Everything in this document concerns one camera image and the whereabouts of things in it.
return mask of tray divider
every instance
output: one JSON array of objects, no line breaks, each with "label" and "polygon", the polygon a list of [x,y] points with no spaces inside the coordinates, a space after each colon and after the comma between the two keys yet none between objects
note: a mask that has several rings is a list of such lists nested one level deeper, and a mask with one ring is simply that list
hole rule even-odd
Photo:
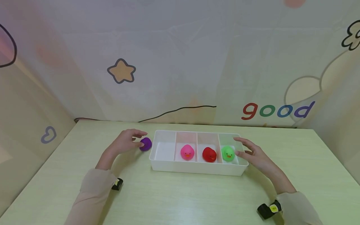
[{"label": "tray divider", "polygon": [[198,132],[196,132],[195,162],[198,162]]},{"label": "tray divider", "polygon": [[173,161],[175,161],[175,155],[176,155],[176,136],[177,136],[177,131],[175,132],[174,157],[172,158]]},{"label": "tray divider", "polygon": [[223,163],[223,160],[222,160],[222,154],[221,154],[221,143],[220,143],[220,136],[219,136],[219,134],[217,134],[217,142],[218,142],[218,144],[219,144],[219,153],[217,152],[217,154],[218,154],[218,156],[217,156],[217,161],[219,162],[219,163]]}]

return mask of sleeve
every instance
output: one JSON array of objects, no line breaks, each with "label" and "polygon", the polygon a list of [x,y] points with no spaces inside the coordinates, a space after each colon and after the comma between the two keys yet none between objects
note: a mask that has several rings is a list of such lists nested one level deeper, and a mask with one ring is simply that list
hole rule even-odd
[{"label": "sleeve", "polygon": [[286,225],[322,225],[309,200],[301,192],[283,193],[276,198],[281,205]]},{"label": "sleeve", "polygon": [[110,170],[91,169],[85,175],[65,225],[97,225],[117,178]]}]

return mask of black wrist sensor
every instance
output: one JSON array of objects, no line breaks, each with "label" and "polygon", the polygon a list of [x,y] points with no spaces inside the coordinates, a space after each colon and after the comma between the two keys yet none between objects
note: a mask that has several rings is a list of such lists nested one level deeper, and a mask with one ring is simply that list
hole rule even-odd
[{"label": "black wrist sensor", "polygon": [[257,211],[264,220],[269,219],[270,217],[275,215],[277,212],[280,212],[281,210],[282,210],[281,205],[277,200],[275,200],[269,206],[267,206],[266,204],[262,204],[257,208]]},{"label": "black wrist sensor", "polygon": [[112,190],[120,190],[120,187],[121,187],[121,185],[122,185],[122,182],[123,182],[123,180],[122,179],[120,179],[120,178],[118,178],[116,181],[115,181],[115,184],[112,186]]}]

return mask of light green table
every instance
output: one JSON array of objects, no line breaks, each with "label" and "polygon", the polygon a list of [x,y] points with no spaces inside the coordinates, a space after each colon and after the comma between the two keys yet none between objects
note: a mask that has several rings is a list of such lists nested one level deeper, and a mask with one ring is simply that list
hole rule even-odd
[{"label": "light green table", "polygon": [[[360,186],[313,130],[80,121],[0,218],[0,225],[64,223],[88,171],[120,131],[155,130],[238,133],[260,145],[303,192],[327,225],[359,224]],[[243,176],[153,171],[150,152],[117,158],[115,175],[124,180],[111,191],[103,224],[282,224],[262,221],[256,212],[270,203],[271,183],[249,166]]]}]

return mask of green rubber duck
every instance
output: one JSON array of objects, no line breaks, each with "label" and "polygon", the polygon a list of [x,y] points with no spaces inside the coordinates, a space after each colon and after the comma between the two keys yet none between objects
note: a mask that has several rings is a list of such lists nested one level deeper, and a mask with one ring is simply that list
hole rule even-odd
[{"label": "green rubber duck", "polygon": [[222,159],[225,161],[232,161],[235,158],[235,152],[230,146],[224,146],[221,149]]}]

